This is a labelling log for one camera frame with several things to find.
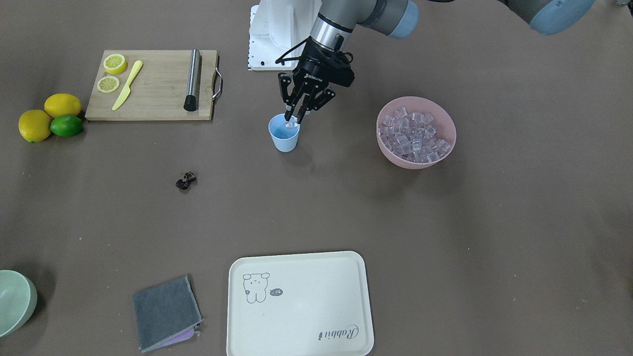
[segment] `cutting board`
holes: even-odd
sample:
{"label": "cutting board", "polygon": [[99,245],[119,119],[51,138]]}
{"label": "cutting board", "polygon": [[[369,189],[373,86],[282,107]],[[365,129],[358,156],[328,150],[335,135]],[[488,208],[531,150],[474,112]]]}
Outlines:
{"label": "cutting board", "polygon": [[[112,75],[103,68],[103,61],[113,53],[124,55],[127,69],[114,75],[121,82],[120,87],[105,94],[97,90],[97,82],[106,75]],[[202,69],[198,110],[183,109],[189,80],[191,51],[115,51],[103,52],[92,94],[86,109],[88,120],[211,120],[213,113],[213,86],[218,63],[217,51],[200,51]],[[132,92],[123,105],[112,110],[118,95],[127,81],[135,61],[143,61],[143,68],[130,86]]]}

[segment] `white tray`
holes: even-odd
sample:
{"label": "white tray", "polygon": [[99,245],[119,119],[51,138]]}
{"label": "white tray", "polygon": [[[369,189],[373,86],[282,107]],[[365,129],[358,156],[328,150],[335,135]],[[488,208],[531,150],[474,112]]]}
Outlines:
{"label": "white tray", "polygon": [[365,261],[353,251],[246,257],[229,270],[228,356],[364,356]]}

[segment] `yellow knife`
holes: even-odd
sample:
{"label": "yellow knife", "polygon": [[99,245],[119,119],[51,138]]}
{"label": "yellow knife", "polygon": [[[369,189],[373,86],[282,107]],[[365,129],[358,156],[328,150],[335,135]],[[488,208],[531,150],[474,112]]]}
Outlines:
{"label": "yellow knife", "polygon": [[118,109],[119,106],[121,106],[125,102],[127,97],[130,96],[130,92],[131,92],[130,85],[132,84],[132,81],[134,80],[134,78],[136,78],[136,75],[141,70],[141,67],[143,67],[143,61],[134,62],[134,65],[132,66],[132,70],[130,71],[130,75],[127,77],[127,81],[125,82],[123,89],[121,89],[121,94],[119,94],[119,97],[116,99],[115,104],[112,106],[112,110]]}

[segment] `cartoon bear drawing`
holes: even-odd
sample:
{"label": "cartoon bear drawing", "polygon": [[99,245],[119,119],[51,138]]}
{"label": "cartoon bear drawing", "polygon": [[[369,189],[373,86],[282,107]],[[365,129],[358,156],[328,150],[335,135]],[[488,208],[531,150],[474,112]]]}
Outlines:
{"label": "cartoon bear drawing", "polygon": [[268,287],[268,277],[270,273],[244,274],[244,291],[246,301],[250,304],[261,303],[266,300],[266,287]]}

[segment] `metal muddler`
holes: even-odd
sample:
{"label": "metal muddler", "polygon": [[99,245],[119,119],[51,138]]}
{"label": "metal muddler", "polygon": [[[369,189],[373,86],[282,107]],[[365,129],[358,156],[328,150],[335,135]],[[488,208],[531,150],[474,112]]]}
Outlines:
{"label": "metal muddler", "polygon": [[185,97],[185,105],[183,108],[187,111],[197,110],[197,90],[200,86],[200,64],[202,56],[200,51],[194,49],[191,51],[191,63],[189,65],[189,84],[187,85],[187,96]]}

